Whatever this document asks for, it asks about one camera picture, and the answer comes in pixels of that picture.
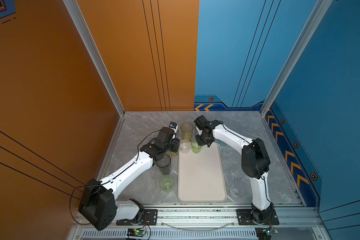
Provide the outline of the small clear faceted glass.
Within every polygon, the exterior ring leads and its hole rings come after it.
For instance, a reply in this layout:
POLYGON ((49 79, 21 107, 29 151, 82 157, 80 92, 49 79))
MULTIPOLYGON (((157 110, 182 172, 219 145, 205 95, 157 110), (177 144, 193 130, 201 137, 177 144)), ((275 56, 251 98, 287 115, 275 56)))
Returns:
POLYGON ((180 152, 182 154, 187 154, 190 151, 191 142, 189 140, 181 140, 180 141, 180 152))

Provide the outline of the small green faceted glass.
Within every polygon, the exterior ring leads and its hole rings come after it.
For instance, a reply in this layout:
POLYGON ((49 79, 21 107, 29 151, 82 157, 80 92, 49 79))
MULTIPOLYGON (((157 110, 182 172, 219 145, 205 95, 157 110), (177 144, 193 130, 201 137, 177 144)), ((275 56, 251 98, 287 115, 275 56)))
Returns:
POLYGON ((192 147, 192 152, 195 154, 198 154, 202 149, 202 146, 199 146, 196 140, 193 140, 191 142, 191 147, 192 147))

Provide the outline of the clear stemmed glass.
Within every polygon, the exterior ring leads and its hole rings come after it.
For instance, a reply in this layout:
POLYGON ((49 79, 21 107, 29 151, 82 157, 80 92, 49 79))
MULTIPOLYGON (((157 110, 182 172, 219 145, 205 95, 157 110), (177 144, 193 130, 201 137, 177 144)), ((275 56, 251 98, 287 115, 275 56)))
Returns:
POLYGON ((228 174, 229 182, 233 183, 235 181, 240 181, 244 178, 245 173, 241 168, 231 168, 228 174))

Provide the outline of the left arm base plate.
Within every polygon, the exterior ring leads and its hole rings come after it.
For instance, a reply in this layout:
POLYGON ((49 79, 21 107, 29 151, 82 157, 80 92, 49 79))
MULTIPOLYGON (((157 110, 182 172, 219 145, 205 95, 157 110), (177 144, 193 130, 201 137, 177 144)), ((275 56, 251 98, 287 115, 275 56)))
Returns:
POLYGON ((158 210, 157 209, 144 209, 144 211, 139 211, 137 216, 132 220, 117 220, 117 226, 143 226, 148 224, 149 226, 155 226, 158 219, 158 210))

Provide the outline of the light green dotted cup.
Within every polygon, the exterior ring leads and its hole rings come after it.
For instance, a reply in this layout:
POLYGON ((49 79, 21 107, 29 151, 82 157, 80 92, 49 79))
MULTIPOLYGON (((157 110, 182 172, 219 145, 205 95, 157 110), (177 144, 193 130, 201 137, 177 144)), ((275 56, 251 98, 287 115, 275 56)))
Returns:
POLYGON ((169 193, 173 190, 174 179, 170 175, 164 175, 159 180, 159 186, 164 192, 169 193))

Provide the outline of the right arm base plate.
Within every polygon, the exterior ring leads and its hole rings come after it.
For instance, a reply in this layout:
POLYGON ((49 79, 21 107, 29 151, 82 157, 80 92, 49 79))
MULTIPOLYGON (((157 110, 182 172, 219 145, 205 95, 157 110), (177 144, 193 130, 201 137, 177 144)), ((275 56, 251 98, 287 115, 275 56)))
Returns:
POLYGON ((273 225, 280 224, 276 211, 273 208, 266 210, 250 210, 250 209, 238 209, 236 210, 239 225, 273 225))

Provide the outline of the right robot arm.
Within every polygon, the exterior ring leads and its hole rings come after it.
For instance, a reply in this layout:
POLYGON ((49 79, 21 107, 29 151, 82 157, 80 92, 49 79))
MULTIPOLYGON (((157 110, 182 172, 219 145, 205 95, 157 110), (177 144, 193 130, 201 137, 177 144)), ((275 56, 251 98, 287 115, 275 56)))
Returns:
POLYGON ((215 140, 220 140, 241 154, 241 167, 250 178, 252 189, 252 216, 258 224, 278 225, 279 219, 275 205, 269 196, 268 172, 271 159, 266 146, 260 138, 250 139, 225 126, 222 121, 208 121, 201 115, 194 120, 196 141, 199 146, 210 147, 215 140))

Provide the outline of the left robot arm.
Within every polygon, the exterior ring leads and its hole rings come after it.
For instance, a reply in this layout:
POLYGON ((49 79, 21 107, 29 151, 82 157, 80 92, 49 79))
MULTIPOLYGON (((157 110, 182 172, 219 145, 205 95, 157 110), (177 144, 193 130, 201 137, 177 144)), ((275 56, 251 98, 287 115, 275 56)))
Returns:
POLYGON ((120 193, 139 175, 161 161, 167 152, 179 150, 178 125, 171 122, 158 131, 158 136, 138 149, 138 153, 120 169, 97 181, 91 179, 84 187, 78 211, 98 231, 113 221, 140 223, 145 207, 135 199, 117 201, 120 193))

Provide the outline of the clear plastic cup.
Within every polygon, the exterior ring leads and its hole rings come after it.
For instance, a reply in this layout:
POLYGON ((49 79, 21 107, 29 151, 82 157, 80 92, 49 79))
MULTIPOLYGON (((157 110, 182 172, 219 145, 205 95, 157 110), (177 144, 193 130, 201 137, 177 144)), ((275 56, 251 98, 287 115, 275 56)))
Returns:
POLYGON ((230 187, 230 196, 232 198, 241 198, 247 192, 247 185, 241 181, 235 181, 230 187))

